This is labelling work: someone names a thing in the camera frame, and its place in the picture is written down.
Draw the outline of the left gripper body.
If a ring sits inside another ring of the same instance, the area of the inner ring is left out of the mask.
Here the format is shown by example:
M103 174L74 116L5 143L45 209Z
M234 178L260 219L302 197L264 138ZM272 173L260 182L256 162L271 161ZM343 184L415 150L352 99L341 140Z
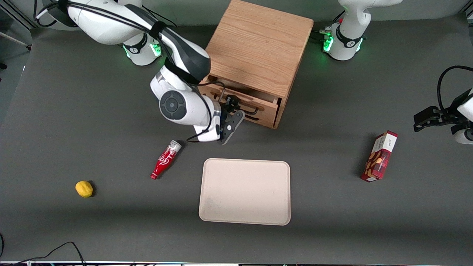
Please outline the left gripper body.
M448 108L449 122L454 125L472 127L473 93L468 89L456 97Z

